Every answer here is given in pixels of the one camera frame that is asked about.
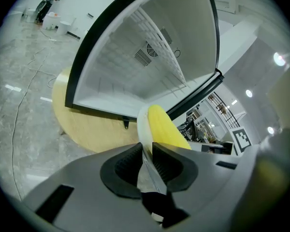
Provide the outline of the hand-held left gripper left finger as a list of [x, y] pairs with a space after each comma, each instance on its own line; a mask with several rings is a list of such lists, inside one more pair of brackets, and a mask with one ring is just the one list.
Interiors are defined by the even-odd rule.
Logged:
[[159, 224], [141, 201], [136, 184], [116, 174], [127, 160], [124, 175], [137, 180], [142, 166], [140, 143], [74, 160], [37, 185], [23, 204], [49, 229], [66, 232], [158, 232]]

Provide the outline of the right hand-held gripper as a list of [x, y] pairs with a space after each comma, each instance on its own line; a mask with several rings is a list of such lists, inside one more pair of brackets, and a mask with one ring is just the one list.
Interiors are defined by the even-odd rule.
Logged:
[[251, 141], [246, 133], [244, 127], [238, 127], [235, 129], [229, 130], [229, 134], [232, 139], [232, 156], [241, 157], [245, 151], [245, 149], [251, 146]]

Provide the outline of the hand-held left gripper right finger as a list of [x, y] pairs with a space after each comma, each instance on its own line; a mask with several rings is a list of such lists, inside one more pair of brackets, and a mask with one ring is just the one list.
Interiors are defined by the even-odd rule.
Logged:
[[258, 148], [241, 157], [152, 144], [152, 161], [175, 209], [162, 227], [170, 232], [231, 232], [251, 179]]

